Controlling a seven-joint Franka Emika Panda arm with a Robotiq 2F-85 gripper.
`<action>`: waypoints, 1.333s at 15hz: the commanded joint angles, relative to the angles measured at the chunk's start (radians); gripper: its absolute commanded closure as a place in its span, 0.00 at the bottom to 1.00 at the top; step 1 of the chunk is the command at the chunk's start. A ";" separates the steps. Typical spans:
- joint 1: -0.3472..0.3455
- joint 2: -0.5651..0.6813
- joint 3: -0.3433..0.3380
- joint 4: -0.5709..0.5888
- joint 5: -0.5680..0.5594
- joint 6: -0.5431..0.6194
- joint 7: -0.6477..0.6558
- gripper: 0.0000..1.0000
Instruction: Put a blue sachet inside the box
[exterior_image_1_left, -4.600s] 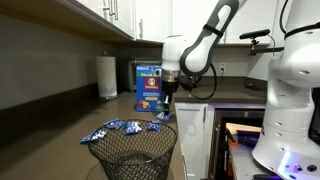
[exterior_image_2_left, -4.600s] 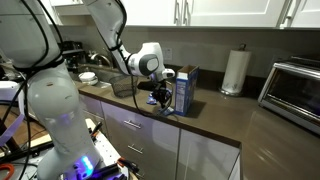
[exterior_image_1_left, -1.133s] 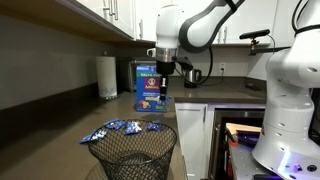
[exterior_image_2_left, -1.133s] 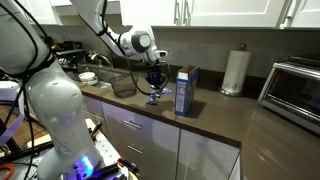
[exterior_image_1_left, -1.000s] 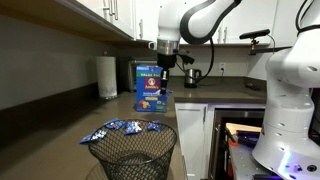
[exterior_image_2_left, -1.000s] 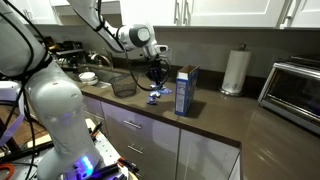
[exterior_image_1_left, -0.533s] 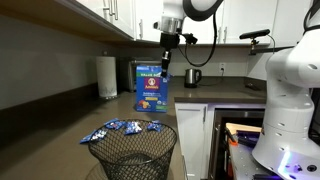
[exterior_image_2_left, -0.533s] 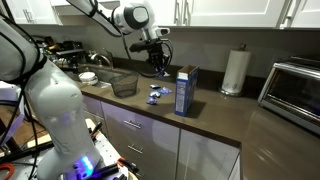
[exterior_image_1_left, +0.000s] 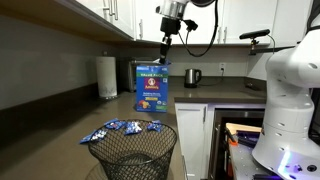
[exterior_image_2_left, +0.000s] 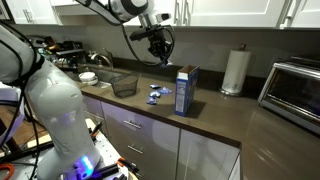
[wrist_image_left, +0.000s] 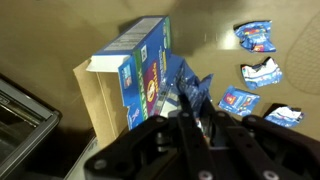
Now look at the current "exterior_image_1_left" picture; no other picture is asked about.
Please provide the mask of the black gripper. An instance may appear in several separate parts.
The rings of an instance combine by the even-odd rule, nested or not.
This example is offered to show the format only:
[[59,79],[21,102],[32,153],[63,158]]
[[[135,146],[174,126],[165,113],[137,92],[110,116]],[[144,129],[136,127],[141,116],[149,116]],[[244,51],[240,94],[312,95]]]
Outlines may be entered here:
[[160,64],[165,64],[167,55],[167,45],[171,44],[171,36],[177,35],[181,28],[180,21],[177,19],[170,19],[163,17],[161,21],[160,30],[165,33],[162,43],[160,45]]

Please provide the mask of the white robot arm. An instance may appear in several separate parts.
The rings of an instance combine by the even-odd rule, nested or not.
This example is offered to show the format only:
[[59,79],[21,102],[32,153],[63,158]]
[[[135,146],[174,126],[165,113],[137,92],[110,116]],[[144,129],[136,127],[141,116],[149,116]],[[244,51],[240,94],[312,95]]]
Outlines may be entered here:
[[314,4],[302,41],[266,62],[267,100],[253,158],[283,180],[320,180],[320,146],[309,136],[311,88],[320,87],[320,12]]

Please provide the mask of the robot base table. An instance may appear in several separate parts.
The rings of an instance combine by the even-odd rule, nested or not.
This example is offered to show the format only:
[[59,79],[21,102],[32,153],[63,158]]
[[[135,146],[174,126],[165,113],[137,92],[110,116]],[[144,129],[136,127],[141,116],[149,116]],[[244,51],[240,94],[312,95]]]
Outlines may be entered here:
[[306,133],[228,123],[236,180],[320,180],[319,147]]

